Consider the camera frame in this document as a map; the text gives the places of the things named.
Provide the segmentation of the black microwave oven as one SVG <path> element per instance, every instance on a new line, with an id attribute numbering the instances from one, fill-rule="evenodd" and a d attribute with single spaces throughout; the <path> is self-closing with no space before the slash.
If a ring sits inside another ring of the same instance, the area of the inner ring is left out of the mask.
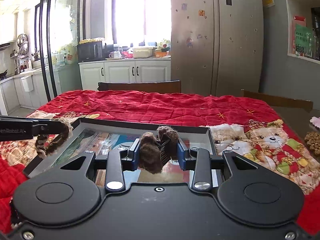
<path id="1" fill-rule="evenodd" d="M 103 59 L 103 42 L 94 41 L 77 45 L 78 61 L 97 61 Z"/>

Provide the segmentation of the green paper sign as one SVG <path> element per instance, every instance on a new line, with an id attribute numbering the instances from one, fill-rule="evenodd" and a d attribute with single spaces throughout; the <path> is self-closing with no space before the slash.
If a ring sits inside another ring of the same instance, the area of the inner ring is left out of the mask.
<path id="1" fill-rule="evenodd" d="M 295 54 L 312 57 L 313 32 L 310 28 L 296 24 L 295 26 Z"/>

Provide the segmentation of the brown beaded trivet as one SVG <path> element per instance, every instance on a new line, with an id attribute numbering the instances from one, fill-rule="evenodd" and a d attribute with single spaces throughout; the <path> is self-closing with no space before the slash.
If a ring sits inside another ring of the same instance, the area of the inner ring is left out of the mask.
<path id="1" fill-rule="evenodd" d="M 320 155 L 320 133 L 319 132 L 308 132 L 304 138 L 308 149 L 314 155 Z"/>

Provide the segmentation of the brown patterned scrunchie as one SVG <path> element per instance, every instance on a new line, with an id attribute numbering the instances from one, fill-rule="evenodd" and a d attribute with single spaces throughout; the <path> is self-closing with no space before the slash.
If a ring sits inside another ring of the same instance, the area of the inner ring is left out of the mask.
<path id="1" fill-rule="evenodd" d="M 45 159 L 56 153 L 73 133 L 73 128 L 70 122 L 65 118 L 55 118 L 53 121 L 59 122 L 62 125 L 62 132 L 59 132 L 54 139 L 48 142 L 49 135 L 38 135 L 35 142 L 35 149 L 37 156 L 41 159 Z"/>

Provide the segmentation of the dark wooden chair left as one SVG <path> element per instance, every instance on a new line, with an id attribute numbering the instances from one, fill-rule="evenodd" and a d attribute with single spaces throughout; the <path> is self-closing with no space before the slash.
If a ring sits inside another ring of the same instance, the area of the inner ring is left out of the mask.
<path id="1" fill-rule="evenodd" d="M 107 90 L 125 90 L 125 91 L 139 91 L 147 93 L 180 93 L 181 81 L 161 81 L 161 82 L 138 82 L 138 83 L 111 83 L 111 82 L 99 82 L 98 91 Z"/>

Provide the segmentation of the black shallow box tray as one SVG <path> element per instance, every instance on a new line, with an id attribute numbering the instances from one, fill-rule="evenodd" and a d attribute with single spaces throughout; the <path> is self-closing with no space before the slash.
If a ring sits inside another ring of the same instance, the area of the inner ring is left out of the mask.
<path id="1" fill-rule="evenodd" d="M 85 150 L 93 151 L 96 155 L 108 155 L 109 151 L 117 148 L 129 148 L 144 132 L 156 135 L 158 126 L 152 124 L 124 123 L 119 121 L 89 120 L 78 118 L 73 122 L 73 135 L 57 149 L 56 153 L 46 159 L 36 156 L 23 170 L 28 177 L 34 177 L 41 172 L 68 159 L 81 154 Z M 216 155 L 212 134 L 209 128 L 172 126 L 178 131 L 180 139 L 188 148 L 204 148 L 210 154 Z M 178 161 L 170 160 L 163 166 L 159 174 L 151 174 L 144 169 L 124 171 L 126 187 L 133 182 L 140 183 L 182 183 L 189 185 L 193 181 L 193 171 L 182 171 Z"/>

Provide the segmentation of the white plastic container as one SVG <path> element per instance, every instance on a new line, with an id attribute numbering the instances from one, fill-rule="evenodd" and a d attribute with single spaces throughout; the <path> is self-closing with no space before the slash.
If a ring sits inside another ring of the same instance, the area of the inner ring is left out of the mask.
<path id="1" fill-rule="evenodd" d="M 132 53 L 135 59 L 145 59 L 153 56 L 153 47 L 140 46 L 133 47 Z"/>

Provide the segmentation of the red bear print quilt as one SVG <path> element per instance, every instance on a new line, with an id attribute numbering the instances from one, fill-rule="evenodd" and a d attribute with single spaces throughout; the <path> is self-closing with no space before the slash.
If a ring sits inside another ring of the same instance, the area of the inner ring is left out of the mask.
<path id="1" fill-rule="evenodd" d="M 285 150 L 298 153 L 302 150 L 302 139 L 291 129 L 289 118 L 278 114 L 267 103 L 250 98 L 225 95 L 221 97 L 197 94 L 159 94 L 138 91 L 75 90 L 65 92 L 41 106 L 30 118 L 52 119 L 63 117 L 140 122 L 146 124 L 167 124 L 175 126 L 216 126 L 221 124 L 243 125 L 245 131 L 253 128 L 250 120 L 265 122 L 266 125 L 284 121 L 284 131 L 291 140 Z M 11 231 L 9 203 L 14 190 L 26 176 L 24 167 L 35 157 L 34 145 L 27 142 L 1 142 L 1 232 Z M 318 167 L 313 169 L 319 181 Z M 307 190 L 303 209 L 297 220 L 308 233 L 319 232 L 319 182 L 313 191 Z"/>

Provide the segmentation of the white mug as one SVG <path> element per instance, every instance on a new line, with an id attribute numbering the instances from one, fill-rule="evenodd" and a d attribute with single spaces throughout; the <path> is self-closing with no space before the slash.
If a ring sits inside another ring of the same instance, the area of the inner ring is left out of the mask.
<path id="1" fill-rule="evenodd" d="M 122 55 L 121 55 L 120 51 L 112 51 L 112 52 L 109 53 L 108 57 L 110 59 L 121 59 Z"/>

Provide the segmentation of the silver double door refrigerator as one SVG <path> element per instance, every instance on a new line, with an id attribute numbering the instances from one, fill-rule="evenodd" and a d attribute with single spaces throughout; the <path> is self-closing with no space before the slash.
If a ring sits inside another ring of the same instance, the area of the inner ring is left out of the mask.
<path id="1" fill-rule="evenodd" d="M 262 0 L 171 0 L 171 77 L 182 92 L 257 92 L 263 61 Z"/>

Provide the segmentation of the dark brown fuzzy scrunchie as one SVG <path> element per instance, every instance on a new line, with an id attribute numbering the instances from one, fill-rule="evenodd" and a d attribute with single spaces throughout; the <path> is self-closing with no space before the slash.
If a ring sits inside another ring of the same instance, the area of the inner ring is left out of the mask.
<path id="1" fill-rule="evenodd" d="M 157 135 L 145 132 L 139 140 L 138 167 L 159 174 L 170 160 L 177 160 L 179 135 L 170 126 L 159 126 Z"/>

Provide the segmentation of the black framed glass door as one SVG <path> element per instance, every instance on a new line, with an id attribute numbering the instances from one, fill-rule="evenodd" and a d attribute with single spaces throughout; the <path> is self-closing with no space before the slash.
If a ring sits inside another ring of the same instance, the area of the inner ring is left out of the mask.
<path id="1" fill-rule="evenodd" d="M 46 102 L 82 88 L 78 44 L 87 37 L 90 0 L 39 0 L 35 5 L 35 52 L 40 57 Z"/>

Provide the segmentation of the pink paper wrapper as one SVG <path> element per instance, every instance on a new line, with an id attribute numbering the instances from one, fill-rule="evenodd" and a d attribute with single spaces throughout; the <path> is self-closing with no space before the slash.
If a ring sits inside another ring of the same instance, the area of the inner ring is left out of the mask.
<path id="1" fill-rule="evenodd" d="M 320 118 L 313 116 L 310 119 L 310 123 L 315 126 L 317 129 L 320 129 Z"/>

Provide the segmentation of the white kitchen cabinet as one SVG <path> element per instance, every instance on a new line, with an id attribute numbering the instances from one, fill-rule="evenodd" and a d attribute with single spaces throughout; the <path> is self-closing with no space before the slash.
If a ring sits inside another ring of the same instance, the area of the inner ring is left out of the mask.
<path id="1" fill-rule="evenodd" d="M 171 80 L 171 59 L 119 59 L 80 62 L 84 90 L 97 90 L 98 83 L 140 83 Z"/>

